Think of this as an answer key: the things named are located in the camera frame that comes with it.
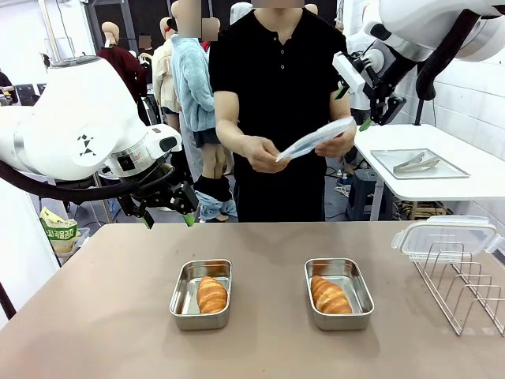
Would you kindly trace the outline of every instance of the robot logo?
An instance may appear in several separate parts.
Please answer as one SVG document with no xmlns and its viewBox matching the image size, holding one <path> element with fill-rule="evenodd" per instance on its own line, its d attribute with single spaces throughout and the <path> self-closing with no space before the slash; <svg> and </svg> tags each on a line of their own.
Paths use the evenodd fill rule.
<svg viewBox="0 0 505 379">
<path fill-rule="evenodd" d="M 82 136 L 79 136 L 77 138 L 78 141 L 82 140 L 84 142 L 84 147 L 85 147 L 85 150 L 84 152 L 81 152 L 79 154 L 79 156 L 82 156 L 84 154 L 93 154 L 93 156 L 96 156 L 96 154 L 88 147 L 89 143 L 92 141 L 93 137 L 89 137 L 87 136 L 86 134 L 83 134 Z"/>
</svg>

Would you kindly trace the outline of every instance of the stainless steel container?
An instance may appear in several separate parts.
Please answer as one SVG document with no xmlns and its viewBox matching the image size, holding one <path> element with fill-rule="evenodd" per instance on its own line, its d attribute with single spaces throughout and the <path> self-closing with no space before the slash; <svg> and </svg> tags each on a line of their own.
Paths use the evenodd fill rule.
<svg viewBox="0 0 505 379">
<path fill-rule="evenodd" d="M 346 294 L 351 314 L 325 314 L 316 309 L 310 283 L 318 275 L 338 284 Z M 361 330 L 368 326 L 374 304 L 356 262 L 346 258 L 311 259 L 305 263 L 305 278 L 314 323 L 321 330 Z"/>
<path fill-rule="evenodd" d="M 224 310 L 202 314 L 196 301 L 196 291 L 201 280 L 210 276 L 228 291 Z M 225 259 L 191 261 L 182 266 L 179 279 L 170 302 L 170 312 L 181 330 L 219 329 L 228 324 L 231 297 L 231 262 Z"/>
</svg>

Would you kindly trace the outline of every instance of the beige table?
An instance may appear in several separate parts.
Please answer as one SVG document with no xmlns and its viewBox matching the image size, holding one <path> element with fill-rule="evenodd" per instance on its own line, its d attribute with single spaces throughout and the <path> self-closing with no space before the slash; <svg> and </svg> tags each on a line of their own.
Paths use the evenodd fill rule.
<svg viewBox="0 0 505 379">
<path fill-rule="evenodd" d="M 0 332 L 0 378 L 504 378 L 505 339 L 457 337 L 391 249 L 405 226 L 107 225 Z M 234 265 L 230 323 L 180 332 L 168 304 L 181 266 L 218 257 Z M 314 326 L 314 257 L 359 264 L 376 303 L 367 330 Z"/>
</svg>

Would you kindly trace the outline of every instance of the metal tongs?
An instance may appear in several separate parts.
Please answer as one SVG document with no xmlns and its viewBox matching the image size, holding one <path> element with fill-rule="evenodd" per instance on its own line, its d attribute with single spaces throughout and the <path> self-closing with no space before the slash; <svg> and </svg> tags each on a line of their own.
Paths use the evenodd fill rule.
<svg viewBox="0 0 505 379">
<path fill-rule="evenodd" d="M 437 164 L 440 163 L 440 158 L 434 157 L 428 160 L 423 160 L 424 158 L 424 152 L 417 154 L 412 159 L 409 159 L 406 162 L 399 164 L 398 166 L 394 166 L 393 172 L 395 174 L 401 174 L 405 172 L 425 171 L 434 168 Z"/>
</svg>

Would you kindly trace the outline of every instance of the blue fleece jacket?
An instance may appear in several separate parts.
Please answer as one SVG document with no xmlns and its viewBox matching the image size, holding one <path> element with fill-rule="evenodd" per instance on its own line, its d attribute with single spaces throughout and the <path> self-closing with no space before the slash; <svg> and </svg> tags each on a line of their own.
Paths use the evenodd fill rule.
<svg viewBox="0 0 505 379">
<path fill-rule="evenodd" d="M 208 73 L 208 56 L 197 38 L 171 38 L 172 73 L 186 125 L 193 132 L 215 128 L 214 96 Z"/>
</svg>

